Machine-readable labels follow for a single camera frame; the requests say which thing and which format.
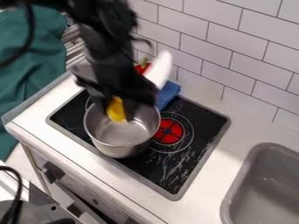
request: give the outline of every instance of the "stainless steel pot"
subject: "stainless steel pot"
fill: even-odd
[[[95,147],[112,158],[129,158],[150,146],[161,117],[157,107],[141,105],[131,122],[112,122],[94,104],[84,116],[84,128]]]

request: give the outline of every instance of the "green cloth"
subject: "green cloth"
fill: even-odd
[[[0,116],[35,94],[66,70],[66,49],[60,42],[66,19],[58,11],[33,6],[36,29],[30,49],[0,68]],[[21,47],[28,35],[24,9],[0,13],[0,61]],[[0,159],[5,161],[17,140],[0,121]]]

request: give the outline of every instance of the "toy stove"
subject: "toy stove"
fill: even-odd
[[[113,159],[98,152],[84,130],[83,116],[90,105],[83,91],[55,111],[48,123],[169,200],[183,197],[229,126],[224,116],[176,97],[161,112],[160,128],[145,152]]]

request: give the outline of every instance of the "metal sink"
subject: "metal sink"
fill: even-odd
[[[225,224],[298,224],[299,154],[273,143],[254,147],[220,210]]]

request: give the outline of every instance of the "red object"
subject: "red object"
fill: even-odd
[[[160,144],[176,144],[184,134],[182,125],[172,119],[162,119],[154,139]]]
[[[151,63],[146,63],[145,68],[143,68],[142,65],[138,65],[138,66],[135,66],[135,69],[138,71],[138,73],[144,74],[145,71],[149,68],[150,65],[151,65]]]

